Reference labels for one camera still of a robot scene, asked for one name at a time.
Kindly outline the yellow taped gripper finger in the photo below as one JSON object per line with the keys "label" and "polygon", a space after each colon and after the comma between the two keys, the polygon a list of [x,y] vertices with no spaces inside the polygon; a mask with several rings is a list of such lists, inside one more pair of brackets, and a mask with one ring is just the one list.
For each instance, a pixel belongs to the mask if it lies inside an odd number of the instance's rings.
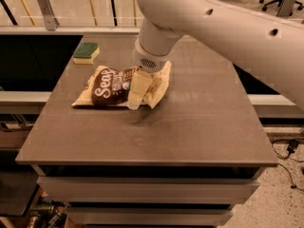
{"label": "yellow taped gripper finger", "polygon": [[136,110],[141,105],[145,105],[143,98],[152,82],[153,78],[150,73],[147,73],[143,70],[138,70],[134,73],[128,93],[129,109]]}

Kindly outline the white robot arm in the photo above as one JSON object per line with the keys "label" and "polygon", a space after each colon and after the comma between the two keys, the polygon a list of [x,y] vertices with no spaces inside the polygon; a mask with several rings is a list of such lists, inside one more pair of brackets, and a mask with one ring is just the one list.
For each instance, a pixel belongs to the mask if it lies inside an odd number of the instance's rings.
{"label": "white robot arm", "polygon": [[189,35],[304,108],[304,27],[219,0],[137,0],[143,15],[133,57],[160,71]]}

